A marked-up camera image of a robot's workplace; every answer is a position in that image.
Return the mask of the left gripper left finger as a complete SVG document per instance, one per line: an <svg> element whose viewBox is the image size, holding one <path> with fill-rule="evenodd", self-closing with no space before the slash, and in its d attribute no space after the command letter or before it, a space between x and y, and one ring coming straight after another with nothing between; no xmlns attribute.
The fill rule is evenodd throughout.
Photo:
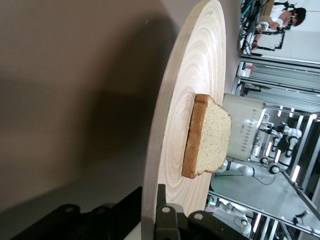
<svg viewBox="0 0 320 240"><path fill-rule="evenodd" d="M85 213L75 204L61 205L13 239L123 240L141 221L142 190L139 186L117 204Z"/></svg>

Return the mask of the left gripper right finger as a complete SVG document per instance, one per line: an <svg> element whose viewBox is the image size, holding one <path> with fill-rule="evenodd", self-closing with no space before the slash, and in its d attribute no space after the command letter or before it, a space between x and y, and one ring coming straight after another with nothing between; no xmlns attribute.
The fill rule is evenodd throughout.
<svg viewBox="0 0 320 240"><path fill-rule="evenodd" d="M186 216L166 201L166 185L159 184L154 225L156 240L245 240L246 237L212 214L197 210Z"/></svg>

